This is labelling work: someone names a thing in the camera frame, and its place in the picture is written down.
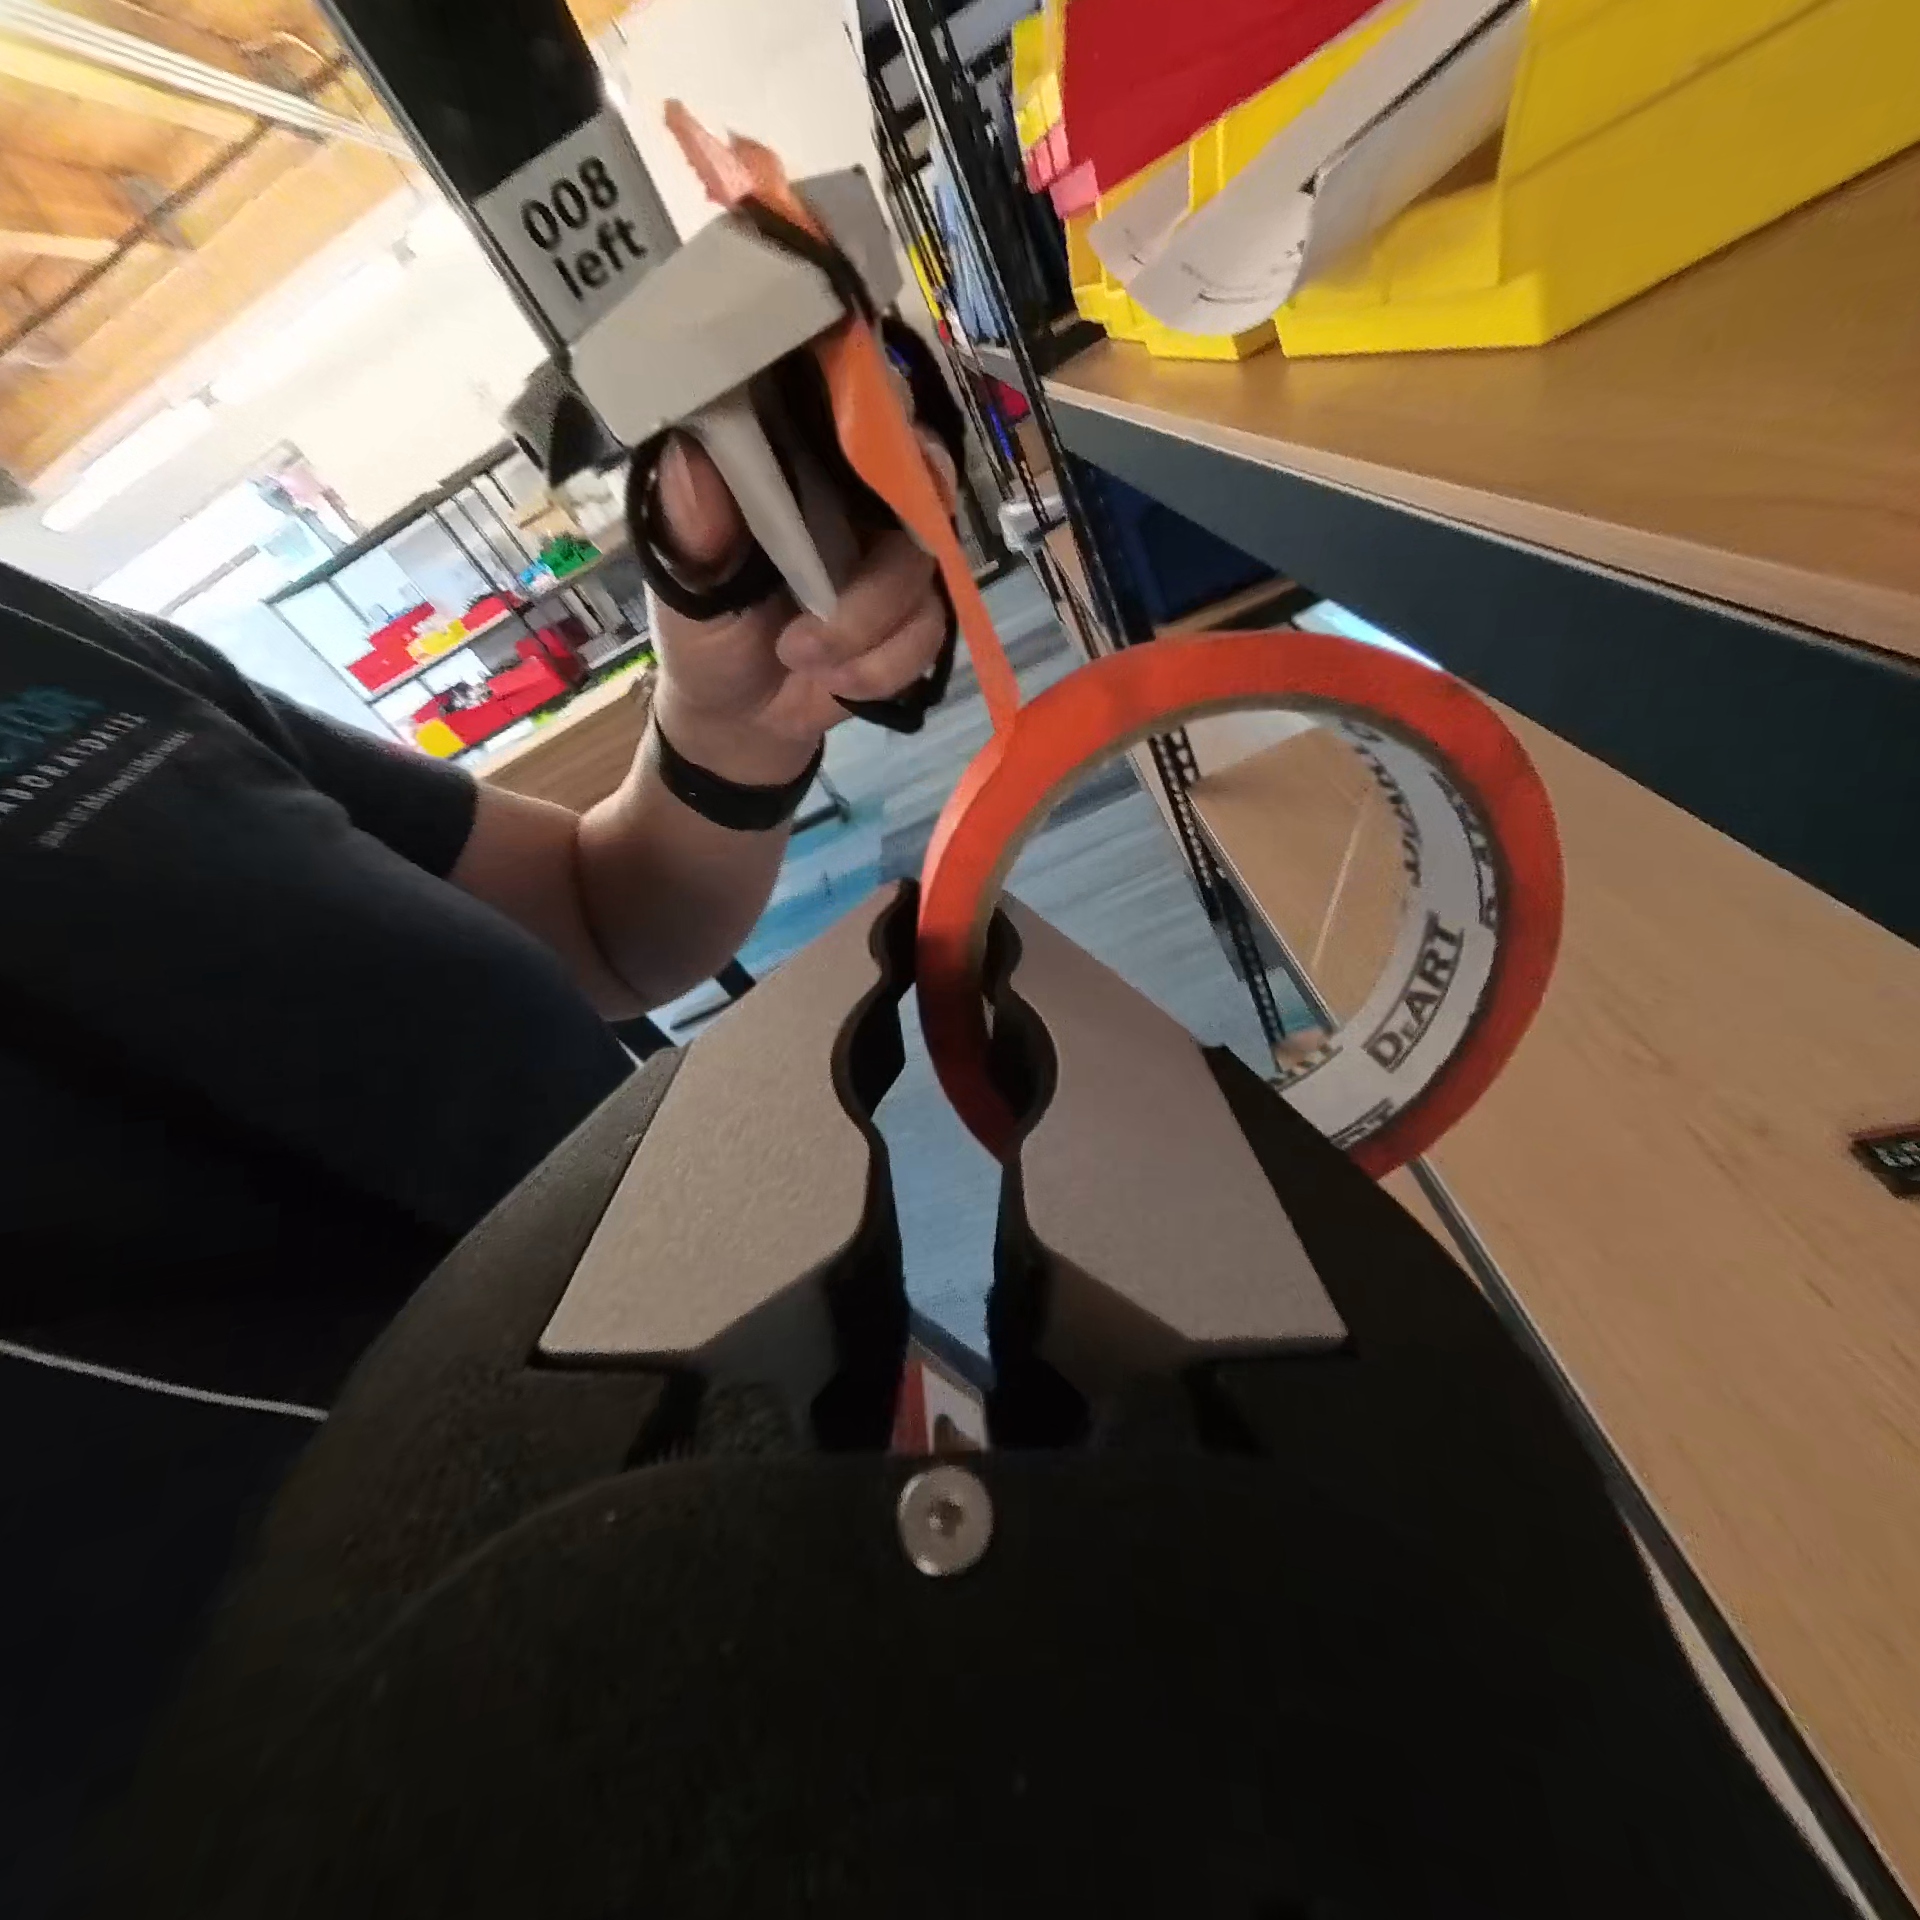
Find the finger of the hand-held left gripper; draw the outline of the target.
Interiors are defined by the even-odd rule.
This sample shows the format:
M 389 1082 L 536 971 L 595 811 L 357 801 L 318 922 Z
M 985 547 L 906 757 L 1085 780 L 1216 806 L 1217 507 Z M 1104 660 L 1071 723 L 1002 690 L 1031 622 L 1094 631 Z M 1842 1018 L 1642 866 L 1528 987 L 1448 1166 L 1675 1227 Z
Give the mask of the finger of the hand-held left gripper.
M 791 183 L 791 198 L 805 209 L 819 238 L 846 259 L 858 281 L 866 319 L 883 319 L 901 294 L 901 255 L 879 196 L 867 173 L 842 166 Z M 783 316 L 787 319 L 827 319 L 830 275 L 825 268 L 783 273 Z
M 569 351 L 609 436 L 637 449 L 846 316 L 832 277 L 736 209 L 642 275 Z

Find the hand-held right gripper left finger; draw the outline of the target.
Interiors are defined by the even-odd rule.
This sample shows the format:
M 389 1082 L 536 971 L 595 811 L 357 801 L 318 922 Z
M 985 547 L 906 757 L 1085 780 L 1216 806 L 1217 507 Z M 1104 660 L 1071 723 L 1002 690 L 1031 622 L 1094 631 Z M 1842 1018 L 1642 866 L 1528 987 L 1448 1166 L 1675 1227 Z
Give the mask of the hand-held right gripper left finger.
M 878 1109 L 917 905 L 883 882 L 682 1049 L 541 1361 L 755 1387 L 822 1449 L 886 1449 L 906 1302 Z

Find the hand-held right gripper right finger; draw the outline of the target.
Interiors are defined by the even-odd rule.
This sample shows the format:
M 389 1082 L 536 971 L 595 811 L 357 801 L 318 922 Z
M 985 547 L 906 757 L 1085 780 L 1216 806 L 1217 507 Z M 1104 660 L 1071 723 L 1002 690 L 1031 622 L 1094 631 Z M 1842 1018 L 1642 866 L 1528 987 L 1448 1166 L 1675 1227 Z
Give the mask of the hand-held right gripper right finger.
M 990 1438 L 1069 1446 L 1142 1382 L 1349 1331 L 1207 1051 L 1022 901 L 987 949 L 999 1214 Z

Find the orange tape roll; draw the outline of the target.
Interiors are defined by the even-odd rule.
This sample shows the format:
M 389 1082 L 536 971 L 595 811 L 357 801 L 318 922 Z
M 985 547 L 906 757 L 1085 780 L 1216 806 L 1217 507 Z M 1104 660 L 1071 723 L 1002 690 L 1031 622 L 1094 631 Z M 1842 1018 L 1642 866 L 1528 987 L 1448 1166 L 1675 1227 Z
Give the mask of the orange tape roll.
M 1455 678 L 1341 636 L 1163 636 L 1078 668 L 1022 705 L 879 341 L 890 294 L 851 293 L 851 254 L 805 203 L 783 162 L 711 132 L 681 101 L 662 122 L 707 198 L 703 238 L 751 235 L 822 269 L 827 319 L 802 363 L 822 380 L 822 426 L 800 431 L 800 473 L 866 531 L 896 521 L 935 559 L 992 745 L 935 826 L 919 878 L 919 1013 L 958 1117 L 997 1158 L 1017 1121 L 992 1077 L 987 923 L 1022 841 L 1069 783 L 1193 718 L 1273 709 L 1327 723 L 1398 822 L 1405 902 L 1395 947 L 1354 1019 L 1287 1082 L 1335 1147 L 1382 1174 L 1443 1137 L 1497 1082 L 1537 1014 L 1560 943 L 1562 855 L 1544 782 L 1505 723 Z

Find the person's left forearm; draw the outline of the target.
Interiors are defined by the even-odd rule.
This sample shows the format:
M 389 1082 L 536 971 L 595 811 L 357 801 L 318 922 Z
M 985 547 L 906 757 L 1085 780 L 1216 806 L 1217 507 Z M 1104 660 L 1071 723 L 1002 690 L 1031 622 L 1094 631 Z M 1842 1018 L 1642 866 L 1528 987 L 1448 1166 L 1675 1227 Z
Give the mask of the person's left forearm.
M 736 958 L 795 820 L 726 833 L 696 819 L 659 786 L 646 723 L 623 783 L 587 811 L 479 783 L 453 882 L 555 958 L 595 1013 L 637 1018 Z

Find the person's left hand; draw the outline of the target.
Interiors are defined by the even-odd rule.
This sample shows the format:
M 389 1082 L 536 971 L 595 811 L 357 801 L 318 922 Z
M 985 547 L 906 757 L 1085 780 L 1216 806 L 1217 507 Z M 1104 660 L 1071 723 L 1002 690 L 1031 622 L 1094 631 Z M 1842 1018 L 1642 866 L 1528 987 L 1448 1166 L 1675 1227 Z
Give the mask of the person's left hand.
M 749 531 L 722 473 L 667 436 L 646 495 L 675 586 L 715 593 L 743 567 Z M 739 783 L 786 783 L 851 705 L 922 683 L 949 631 L 941 574 L 909 532 L 861 549 L 827 619 L 775 595 L 695 622 L 656 603 L 656 715 L 690 762 Z

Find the small yellow plastic bin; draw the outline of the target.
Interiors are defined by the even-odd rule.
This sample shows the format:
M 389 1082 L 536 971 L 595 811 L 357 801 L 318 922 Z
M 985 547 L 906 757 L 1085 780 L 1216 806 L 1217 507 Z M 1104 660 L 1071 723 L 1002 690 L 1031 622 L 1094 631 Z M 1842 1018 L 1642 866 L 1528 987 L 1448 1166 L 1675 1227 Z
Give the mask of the small yellow plastic bin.
M 1153 319 L 1096 259 L 1093 226 L 1098 205 L 1065 220 L 1067 275 L 1077 314 L 1122 345 L 1137 345 L 1168 363 L 1243 363 L 1280 345 L 1273 319 L 1239 334 L 1189 334 Z

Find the grey metal shelf rack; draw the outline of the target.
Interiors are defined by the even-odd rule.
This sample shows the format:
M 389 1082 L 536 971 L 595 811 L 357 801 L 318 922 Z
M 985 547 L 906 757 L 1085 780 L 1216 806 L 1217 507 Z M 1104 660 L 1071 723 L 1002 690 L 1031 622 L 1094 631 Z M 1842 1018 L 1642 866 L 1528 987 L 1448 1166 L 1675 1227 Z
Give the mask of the grey metal shelf rack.
M 587 627 L 585 683 L 454 759 L 472 762 L 552 723 L 579 694 L 656 665 L 631 542 L 615 527 L 603 487 L 585 503 L 551 495 L 515 445 L 497 445 L 419 493 L 315 567 L 273 590 L 262 609 L 345 686 L 354 718 L 406 742 L 386 705 L 347 678 L 358 642 L 397 612 L 429 603 L 462 612 L 482 593 L 561 603 Z

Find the white paper booklet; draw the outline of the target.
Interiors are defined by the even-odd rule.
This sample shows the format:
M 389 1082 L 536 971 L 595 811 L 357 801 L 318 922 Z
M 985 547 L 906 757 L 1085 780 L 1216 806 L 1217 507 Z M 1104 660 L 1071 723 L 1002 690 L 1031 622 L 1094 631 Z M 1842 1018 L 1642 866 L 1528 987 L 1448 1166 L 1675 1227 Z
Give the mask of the white paper booklet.
M 1089 246 L 1146 318 L 1224 339 L 1346 266 L 1503 125 L 1530 6 L 1378 5 L 1280 81 L 1283 114 L 1209 198 L 1146 185 Z

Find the stack of red yellow bins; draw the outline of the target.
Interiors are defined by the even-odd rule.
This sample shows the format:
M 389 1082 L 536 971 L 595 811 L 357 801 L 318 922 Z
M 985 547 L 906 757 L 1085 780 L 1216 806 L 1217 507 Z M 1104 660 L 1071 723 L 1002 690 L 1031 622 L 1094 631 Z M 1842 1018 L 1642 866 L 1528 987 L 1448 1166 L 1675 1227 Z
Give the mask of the stack of red yellow bins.
M 1025 185 L 1063 233 L 1317 273 L 1497 137 L 1533 5 L 1045 5 L 1011 29 Z

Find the black wristband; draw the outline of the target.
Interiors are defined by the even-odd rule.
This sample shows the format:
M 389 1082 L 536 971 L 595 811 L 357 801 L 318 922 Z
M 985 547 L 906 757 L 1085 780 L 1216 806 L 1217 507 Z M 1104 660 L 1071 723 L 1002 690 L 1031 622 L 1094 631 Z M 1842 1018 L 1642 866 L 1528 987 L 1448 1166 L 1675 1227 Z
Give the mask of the black wristband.
M 744 783 L 686 757 L 656 718 L 648 719 L 646 730 L 656 778 L 665 793 L 696 819 L 726 833 L 777 833 L 792 826 L 809 788 L 825 767 L 825 745 L 819 742 L 795 778 L 782 783 Z

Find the group of red bins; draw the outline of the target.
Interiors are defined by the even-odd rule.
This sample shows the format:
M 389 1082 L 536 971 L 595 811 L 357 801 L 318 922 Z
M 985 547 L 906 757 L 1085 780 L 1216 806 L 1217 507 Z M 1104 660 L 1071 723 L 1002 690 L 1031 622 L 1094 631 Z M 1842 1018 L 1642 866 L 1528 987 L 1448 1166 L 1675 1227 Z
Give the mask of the group of red bins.
M 587 678 L 587 627 L 561 603 L 482 593 L 462 612 L 415 603 L 345 663 L 419 751 L 454 759 L 569 698 Z

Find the wooden work table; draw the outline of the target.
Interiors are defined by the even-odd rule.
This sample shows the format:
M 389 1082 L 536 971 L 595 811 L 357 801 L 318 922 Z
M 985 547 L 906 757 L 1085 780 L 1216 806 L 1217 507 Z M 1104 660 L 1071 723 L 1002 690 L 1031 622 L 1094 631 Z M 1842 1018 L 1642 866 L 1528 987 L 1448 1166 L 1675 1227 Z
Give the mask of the wooden work table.
M 479 783 L 574 813 L 616 793 L 645 741 L 656 675 L 616 678 L 579 694 L 551 724 L 490 755 Z

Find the light wooden shelf board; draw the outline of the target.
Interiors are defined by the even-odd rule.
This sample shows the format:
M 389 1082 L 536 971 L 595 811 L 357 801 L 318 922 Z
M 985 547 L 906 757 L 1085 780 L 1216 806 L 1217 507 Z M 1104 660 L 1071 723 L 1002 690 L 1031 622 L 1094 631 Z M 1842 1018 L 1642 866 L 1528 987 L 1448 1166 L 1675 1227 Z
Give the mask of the light wooden shelf board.
M 1827 1858 L 1914 1916 L 1914 1199 L 1855 1158 L 1912 1131 L 1914 947 L 1497 709 L 1565 853 L 1515 1059 L 1430 1154 L 1697 1593 L 1683 1637 L 1787 1719 Z

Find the person's dark shirt torso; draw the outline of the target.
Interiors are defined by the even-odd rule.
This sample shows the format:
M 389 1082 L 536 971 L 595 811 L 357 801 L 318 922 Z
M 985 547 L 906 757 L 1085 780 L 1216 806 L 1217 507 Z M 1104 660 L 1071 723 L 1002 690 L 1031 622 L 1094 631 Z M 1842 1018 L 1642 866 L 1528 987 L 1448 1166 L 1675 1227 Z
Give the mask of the person's dark shirt torso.
M 475 783 L 3 567 L 1 1909 L 90 1854 L 363 1350 L 623 1079 Z

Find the large yellow plastic bin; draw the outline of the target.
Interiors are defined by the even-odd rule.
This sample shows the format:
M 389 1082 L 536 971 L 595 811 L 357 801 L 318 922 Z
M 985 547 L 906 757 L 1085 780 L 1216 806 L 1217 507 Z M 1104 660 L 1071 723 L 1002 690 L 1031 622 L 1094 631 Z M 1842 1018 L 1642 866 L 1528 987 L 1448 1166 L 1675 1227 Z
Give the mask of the large yellow plastic bin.
M 1499 146 L 1307 279 L 1280 348 L 1546 345 L 1914 139 L 1914 3 L 1528 5 Z

